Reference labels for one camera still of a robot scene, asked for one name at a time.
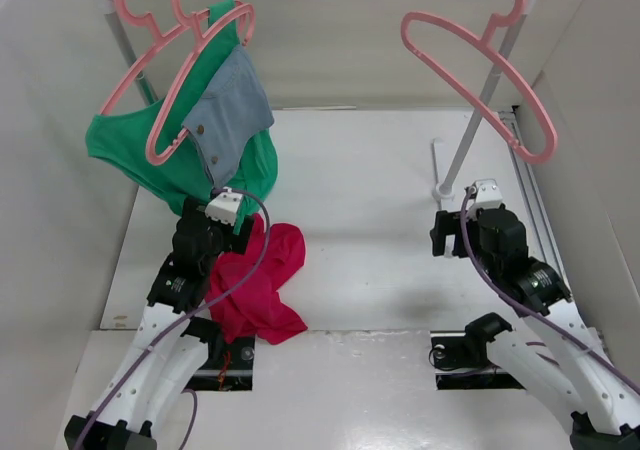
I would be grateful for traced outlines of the red t shirt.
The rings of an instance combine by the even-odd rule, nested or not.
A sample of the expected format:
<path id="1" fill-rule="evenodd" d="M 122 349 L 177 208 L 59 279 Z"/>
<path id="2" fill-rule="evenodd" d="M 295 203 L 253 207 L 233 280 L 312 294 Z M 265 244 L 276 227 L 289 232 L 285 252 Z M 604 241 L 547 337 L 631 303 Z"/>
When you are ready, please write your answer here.
<path id="1" fill-rule="evenodd" d="M 261 215 L 256 213 L 254 218 L 245 254 L 227 253 L 216 261 L 206 300 L 222 295 L 254 270 L 245 284 L 210 308 L 211 319 L 219 324 L 228 344 L 256 336 L 277 345 L 307 330 L 279 295 L 280 288 L 304 266 L 306 244 L 297 226 L 276 223 L 266 231 Z"/>

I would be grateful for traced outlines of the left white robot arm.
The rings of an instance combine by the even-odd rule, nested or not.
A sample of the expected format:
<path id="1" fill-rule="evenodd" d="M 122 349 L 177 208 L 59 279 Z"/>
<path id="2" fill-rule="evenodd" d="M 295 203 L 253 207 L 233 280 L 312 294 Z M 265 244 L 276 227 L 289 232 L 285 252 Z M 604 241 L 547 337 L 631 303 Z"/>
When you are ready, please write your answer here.
<path id="1" fill-rule="evenodd" d="M 196 372 L 222 357 L 216 324 L 201 317 L 216 260 L 242 255 L 255 220 L 240 212 L 248 191 L 225 187 L 208 203 L 187 199 L 172 248 L 146 297 L 133 340 L 86 415 L 63 432 L 70 449 L 155 449 L 168 411 Z"/>

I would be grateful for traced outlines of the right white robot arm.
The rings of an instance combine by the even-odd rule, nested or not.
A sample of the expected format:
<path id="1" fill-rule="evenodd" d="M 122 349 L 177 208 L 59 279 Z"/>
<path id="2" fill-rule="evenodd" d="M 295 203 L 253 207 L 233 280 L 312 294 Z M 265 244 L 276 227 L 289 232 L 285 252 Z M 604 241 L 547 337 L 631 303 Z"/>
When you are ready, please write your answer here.
<path id="1" fill-rule="evenodd" d="M 638 385 L 614 367 L 560 275 L 530 256 L 518 217 L 504 205 L 441 210 L 430 237 L 436 256 L 452 237 L 454 256 L 470 259 L 537 337 L 529 342 L 505 318 L 488 313 L 462 331 L 434 333 L 432 365 L 449 378 L 503 370 L 552 413 L 574 449 L 638 448 Z"/>

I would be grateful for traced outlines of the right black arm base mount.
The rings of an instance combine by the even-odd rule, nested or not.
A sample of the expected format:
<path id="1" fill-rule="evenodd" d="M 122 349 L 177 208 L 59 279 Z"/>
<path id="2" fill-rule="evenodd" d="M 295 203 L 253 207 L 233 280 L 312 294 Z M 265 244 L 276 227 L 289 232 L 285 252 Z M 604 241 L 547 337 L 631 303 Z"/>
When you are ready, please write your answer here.
<path id="1" fill-rule="evenodd" d="M 471 339 L 463 331 L 430 333 L 428 360 L 440 391 L 523 390 L 510 374 L 468 348 Z"/>

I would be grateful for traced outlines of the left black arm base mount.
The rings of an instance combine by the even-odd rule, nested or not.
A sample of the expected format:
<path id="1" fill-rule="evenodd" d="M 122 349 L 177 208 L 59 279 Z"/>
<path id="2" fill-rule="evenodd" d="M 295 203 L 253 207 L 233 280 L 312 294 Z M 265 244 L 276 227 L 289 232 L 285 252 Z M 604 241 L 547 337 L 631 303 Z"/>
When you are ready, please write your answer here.
<path id="1" fill-rule="evenodd" d="M 208 360 L 191 378 L 187 387 L 194 391 L 251 391 L 255 338 L 241 337 L 228 344 L 223 337 L 209 345 Z"/>

